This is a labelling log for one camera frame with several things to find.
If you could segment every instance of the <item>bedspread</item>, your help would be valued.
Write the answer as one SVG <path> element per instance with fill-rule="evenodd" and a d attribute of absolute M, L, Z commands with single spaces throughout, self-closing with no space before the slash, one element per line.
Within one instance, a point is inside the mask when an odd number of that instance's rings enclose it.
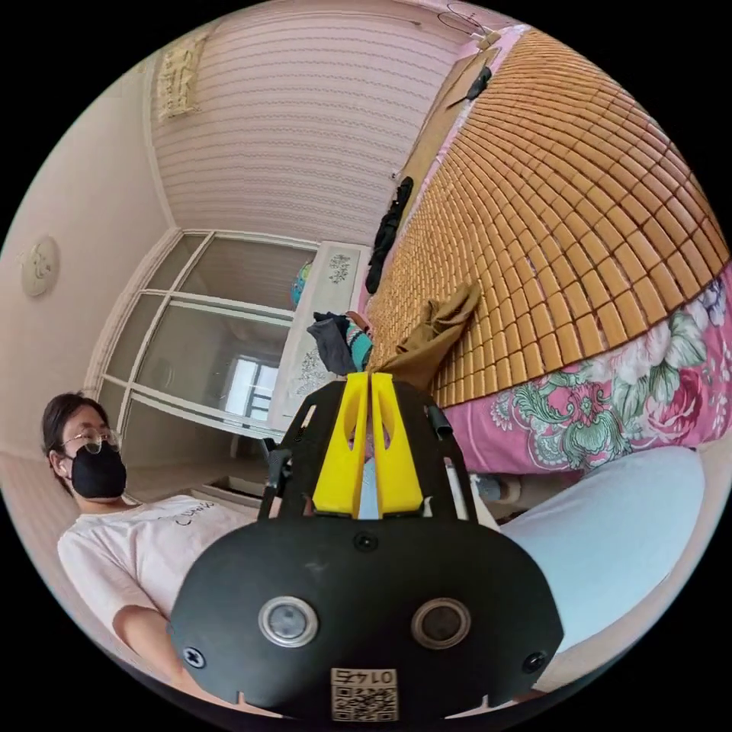
<path fill-rule="evenodd" d="M 584 471 L 732 426 L 732 265 L 625 346 L 445 410 L 469 470 Z"/>

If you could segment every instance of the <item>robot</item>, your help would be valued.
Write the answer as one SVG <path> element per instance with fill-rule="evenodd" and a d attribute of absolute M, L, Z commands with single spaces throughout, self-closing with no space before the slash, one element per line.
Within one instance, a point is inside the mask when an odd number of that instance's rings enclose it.
<path fill-rule="evenodd" d="M 364 520 L 369 414 L 378 518 Z M 478 522 L 429 395 L 350 374 L 309 395 L 271 447 L 258 521 L 203 552 L 172 611 L 173 644 L 202 689 L 288 718 L 395 729 L 531 689 L 563 638 L 554 599 L 538 565 Z"/>

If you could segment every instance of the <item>white cabinet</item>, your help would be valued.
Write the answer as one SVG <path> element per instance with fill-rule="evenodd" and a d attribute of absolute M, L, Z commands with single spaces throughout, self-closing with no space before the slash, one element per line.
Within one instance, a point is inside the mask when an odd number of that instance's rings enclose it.
<path fill-rule="evenodd" d="M 322 242 L 310 270 L 287 337 L 269 410 L 268 426 L 284 432 L 305 397 L 333 380 L 307 332 L 313 313 L 355 310 L 368 269 L 371 248 Z"/>

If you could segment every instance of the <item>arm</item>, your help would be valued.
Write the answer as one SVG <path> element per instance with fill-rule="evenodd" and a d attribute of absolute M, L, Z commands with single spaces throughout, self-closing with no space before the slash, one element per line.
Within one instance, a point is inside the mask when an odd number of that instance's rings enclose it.
<path fill-rule="evenodd" d="M 271 714 L 245 703 L 227 704 L 196 684 L 173 648 L 165 618 L 105 547 L 88 537 L 65 535 L 58 550 L 66 575 L 89 609 L 109 631 L 167 678 L 171 686 L 212 704 Z"/>
<path fill-rule="evenodd" d="M 268 714 L 273 717 L 280 716 L 252 707 L 244 701 L 239 701 L 239 704 L 229 704 L 223 699 L 205 692 L 193 680 L 178 658 L 168 635 L 167 621 L 156 610 L 138 605 L 127 605 L 114 616 L 112 625 L 114 632 L 123 643 L 163 674 L 169 680 L 170 685 L 179 691 L 230 709 L 248 711 L 253 714 Z"/>

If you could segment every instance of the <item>short dark hair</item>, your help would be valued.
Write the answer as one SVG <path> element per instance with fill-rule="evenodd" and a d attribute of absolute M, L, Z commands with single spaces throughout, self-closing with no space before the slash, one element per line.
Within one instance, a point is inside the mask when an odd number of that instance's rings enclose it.
<path fill-rule="evenodd" d="M 41 420 L 41 432 L 43 433 L 43 454 L 48 458 L 55 450 L 63 451 L 63 428 L 69 421 L 71 415 L 83 406 L 90 406 L 97 411 L 105 425 L 109 425 L 107 410 L 83 392 L 66 392 L 52 398 L 43 411 Z M 64 479 L 52 468 L 53 477 L 61 484 L 63 489 L 71 495 L 69 487 Z"/>

